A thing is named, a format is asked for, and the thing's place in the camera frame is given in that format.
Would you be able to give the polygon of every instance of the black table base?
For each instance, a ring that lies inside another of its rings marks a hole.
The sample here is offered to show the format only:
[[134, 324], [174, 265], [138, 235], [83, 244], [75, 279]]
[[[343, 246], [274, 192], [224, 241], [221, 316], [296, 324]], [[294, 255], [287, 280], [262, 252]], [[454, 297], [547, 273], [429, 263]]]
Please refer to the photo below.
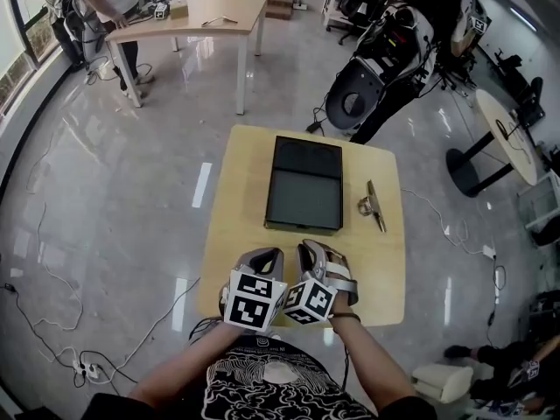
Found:
[[465, 153], [460, 150], [451, 149], [448, 150], [445, 155], [447, 171], [451, 175], [453, 184], [455, 184], [455, 186], [469, 198], [474, 198], [486, 187], [503, 178], [514, 169], [511, 164], [507, 164], [500, 168], [492, 176], [485, 178], [482, 182], [480, 182], [479, 175], [470, 160], [486, 148], [493, 140], [494, 136], [492, 135], [492, 132], [488, 132]]

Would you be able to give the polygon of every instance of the round white tabletop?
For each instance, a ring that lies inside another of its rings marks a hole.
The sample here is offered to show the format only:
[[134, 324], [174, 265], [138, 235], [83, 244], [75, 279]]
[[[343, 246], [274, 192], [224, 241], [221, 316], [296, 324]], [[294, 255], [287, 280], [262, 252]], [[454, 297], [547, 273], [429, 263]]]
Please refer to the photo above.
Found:
[[[517, 123], [509, 115], [506, 109], [486, 90], [476, 91], [475, 101], [480, 113], [490, 126], [494, 138], [500, 144], [509, 159], [509, 163], [521, 174], [521, 177], [529, 184], [536, 184], [536, 160], [533, 147], [523, 131], [523, 128], [515, 129]], [[507, 138], [503, 135], [501, 127], [509, 134]]]

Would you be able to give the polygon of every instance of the desk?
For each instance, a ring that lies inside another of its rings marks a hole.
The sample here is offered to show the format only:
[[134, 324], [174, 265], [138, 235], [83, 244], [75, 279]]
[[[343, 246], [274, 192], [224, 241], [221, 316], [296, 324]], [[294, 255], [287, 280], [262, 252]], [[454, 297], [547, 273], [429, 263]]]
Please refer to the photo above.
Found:
[[[342, 148], [344, 227], [334, 235], [271, 230], [263, 226], [272, 156], [277, 136], [335, 144]], [[387, 233], [374, 218], [358, 213], [366, 183], [374, 181]], [[239, 256], [252, 249], [279, 247], [284, 252], [283, 280], [298, 279], [296, 246], [305, 238], [323, 242], [346, 255], [358, 280], [360, 301], [354, 310], [364, 326], [398, 324], [403, 320], [405, 254], [401, 190], [393, 153], [333, 138], [297, 132], [234, 126], [221, 166], [206, 238], [199, 289], [199, 310], [216, 316], [218, 292]], [[284, 315], [275, 324], [299, 325]]]
[[[171, 20], [170, 17], [166, 20], [147, 20], [139, 24], [133, 24], [123, 30], [115, 30], [107, 36], [107, 41], [111, 44], [111, 50], [115, 55], [118, 66], [121, 68], [122, 77], [130, 90], [134, 105], [137, 108], [142, 107], [129, 66], [124, 60], [122, 42], [171, 37], [172, 49], [176, 52], [178, 50], [177, 36], [237, 36], [239, 38], [239, 50], [235, 112], [238, 115], [243, 115], [245, 111], [245, 75], [249, 35], [258, 19], [255, 56], [260, 56], [267, 0], [175, 0], [174, 2], [178, 1], [187, 1], [189, 17], [177, 20]], [[216, 21], [202, 27], [204, 22], [221, 16], [228, 16], [236, 20], [237, 24]]]
[[[515, 169], [529, 185], [535, 185], [535, 156], [523, 129], [521, 127], [517, 129], [518, 124], [486, 90], [479, 89], [476, 91], [475, 102], [477, 110], [482, 114], [482, 118], [488, 124], [490, 131], [465, 153], [456, 149], [447, 151], [445, 160], [453, 183], [464, 195], [473, 198]], [[470, 160], [493, 140], [497, 140], [504, 150], [509, 163], [480, 182]]]

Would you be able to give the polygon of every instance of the bracelet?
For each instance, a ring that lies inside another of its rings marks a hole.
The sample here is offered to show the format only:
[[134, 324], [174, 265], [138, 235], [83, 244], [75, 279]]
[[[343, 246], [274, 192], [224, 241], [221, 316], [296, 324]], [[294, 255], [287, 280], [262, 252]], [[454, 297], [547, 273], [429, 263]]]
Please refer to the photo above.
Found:
[[360, 316], [358, 316], [357, 314], [354, 314], [353, 312], [332, 312], [329, 317], [329, 319], [333, 319], [333, 318], [354, 318], [354, 319], [358, 319], [358, 322], [361, 323], [361, 319]]

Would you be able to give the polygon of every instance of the black tray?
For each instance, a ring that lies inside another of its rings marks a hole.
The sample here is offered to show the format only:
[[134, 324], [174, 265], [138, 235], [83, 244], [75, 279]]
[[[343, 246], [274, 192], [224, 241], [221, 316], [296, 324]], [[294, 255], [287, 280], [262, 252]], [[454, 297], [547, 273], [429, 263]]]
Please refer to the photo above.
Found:
[[342, 149], [276, 137], [266, 228], [330, 235], [342, 228]]

